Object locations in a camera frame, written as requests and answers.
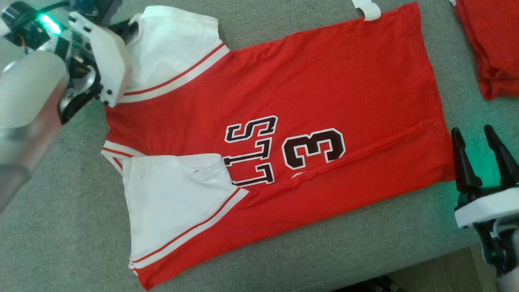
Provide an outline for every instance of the cable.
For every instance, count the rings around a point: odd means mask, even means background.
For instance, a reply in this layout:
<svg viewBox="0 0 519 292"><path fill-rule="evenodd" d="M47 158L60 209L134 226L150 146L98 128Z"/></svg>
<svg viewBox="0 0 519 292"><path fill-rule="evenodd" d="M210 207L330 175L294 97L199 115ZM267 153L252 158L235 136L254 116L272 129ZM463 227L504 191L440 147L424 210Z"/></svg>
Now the cable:
<svg viewBox="0 0 519 292"><path fill-rule="evenodd" d="M49 11L54 10L56 8L64 7L64 6L68 6L68 5L70 5L70 1L61 1L61 2L58 2L58 3L51 4L49 6L45 6L42 9L37 10L33 14L25 14L25 15L23 15L21 17L22 19L19 19L17 22L15 22L15 25L13 25L13 27L11 28L11 31L14 32L14 31L18 30L22 26L24 26L27 23L33 21L36 17L38 17L38 15L40 15L42 13L46 13L46 12L49 12Z"/></svg>
<svg viewBox="0 0 519 292"><path fill-rule="evenodd" d="M58 3L54 3L54 4L51 4L49 6L43 7L42 9L38 10L38 13L49 12L49 11L54 10L56 8L60 8L60 7L68 6L68 5L70 5L70 1L61 1L61 2L58 2Z"/></svg>
<svg viewBox="0 0 519 292"><path fill-rule="evenodd" d="M23 38L23 35L19 34L18 35L22 41L22 48L23 48L23 52L28 55L29 54L29 51L27 50L27 45L25 44L25 38Z"/></svg>

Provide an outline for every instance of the red jersey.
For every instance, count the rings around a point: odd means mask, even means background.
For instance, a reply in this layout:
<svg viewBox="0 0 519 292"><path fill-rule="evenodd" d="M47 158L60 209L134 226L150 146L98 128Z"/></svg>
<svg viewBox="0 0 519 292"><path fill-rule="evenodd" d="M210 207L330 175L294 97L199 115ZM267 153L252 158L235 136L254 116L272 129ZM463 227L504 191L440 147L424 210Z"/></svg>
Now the red jersey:
<svg viewBox="0 0 519 292"><path fill-rule="evenodd" d="M136 20L136 71L106 108L103 154L123 174L146 289L454 178L416 3L235 51L214 18L155 6Z"/></svg>
<svg viewBox="0 0 519 292"><path fill-rule="evenodd" d="M451 2L472 45L483 97L519 96L519 2Z"/></svg>

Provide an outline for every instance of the printed number 3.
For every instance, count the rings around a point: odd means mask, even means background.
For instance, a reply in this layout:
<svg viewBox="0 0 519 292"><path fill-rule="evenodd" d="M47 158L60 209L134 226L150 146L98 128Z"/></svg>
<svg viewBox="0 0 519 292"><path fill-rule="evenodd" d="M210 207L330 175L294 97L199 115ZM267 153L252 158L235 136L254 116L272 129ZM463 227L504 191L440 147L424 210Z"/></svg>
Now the printed number 3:
<svg viewBox="0 0 519 292"><path fill-rule="evenodd" d="M275 115L248 121L245 124L242 134L237 134L237 132L242 129L242 124L230 125L227 127L225 133L225 141L227 143L235 143L249 140L253 137L256 127L261 127L256 135L257 137L273 135L276 132L277 122L278 117ZM300 135L285 139L282 146L285 165L293 170L305 168L305 156L321 154L321 144L323 143L328 143L330 147L324 151L327 163L342 157L346 152L344 138L341 132L333 128L316 131L309 135ZM251 160L264 161L270 158L271 145L272 137L259 139L255 142L255 147L259 149L259 151L237 156L226 156L223 159L227 166ZM305 149L305 155L297 154L297 149L299 148ZM256 165L255 168L256 172L261 172L262 175L252 179L233 181L233 183L239 187L246 187L259 183L270 184L275 181L274 171L272 170L272 164L270 162Z"/></svg>

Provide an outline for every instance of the robotic arm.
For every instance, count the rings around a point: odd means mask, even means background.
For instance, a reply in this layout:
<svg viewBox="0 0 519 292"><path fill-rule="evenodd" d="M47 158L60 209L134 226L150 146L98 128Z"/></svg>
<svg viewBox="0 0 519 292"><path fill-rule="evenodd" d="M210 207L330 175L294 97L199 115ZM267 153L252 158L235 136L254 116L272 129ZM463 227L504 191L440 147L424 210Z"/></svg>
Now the robotic arm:
<svg viewBox="0 0 519 292"><path fill-rule="evenodd" d="M0 75L0 213L62 125L91 99L114 107L123 96L132 66L122 37L136 24L107 27L120 4L76 0L36 10L19 1L2 11L0 34L26 56ZM57 7L71 11L70 28L47 14Z"/></svg>
<svg viewBox="0 0 519 292"><path fill-rule="evenodd" d="M460 192L454 215L460 228L473 226L481 240L482 256L496 269L500 292L519 291L519 166L494 129L485 136L501 175L500 185L483 187L465 152L458 128L452 130L456 187Z"/></svg>

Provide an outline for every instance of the gray couch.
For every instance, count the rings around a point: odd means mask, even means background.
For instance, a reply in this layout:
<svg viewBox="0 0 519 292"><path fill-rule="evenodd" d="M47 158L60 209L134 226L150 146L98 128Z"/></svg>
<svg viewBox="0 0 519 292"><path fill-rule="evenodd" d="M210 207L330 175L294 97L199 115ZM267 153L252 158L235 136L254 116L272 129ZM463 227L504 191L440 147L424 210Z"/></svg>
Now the gray couch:
<svg viewBox="0 0 519 292"><path fill-rule="evenodd" d="M375 2L387 11L407 1ZM231 49L361 16L350 0L126 0L115 20L157 4L218 18ZM419 6L447 125L461 128L484 182L497 183L483 126L494 125L519 157L519 100L484 101L451 4L422 0ZM0 46L0 65L22 54L6 41ZM106 132L102 106L89 104L0 215L0 291L142 291L127 268L130 229L122 182L99 154ZM454 183L436 184L246 246L154 291L303 292L347 286L477 243L473 230L456 227L456 200Z"/></svg>

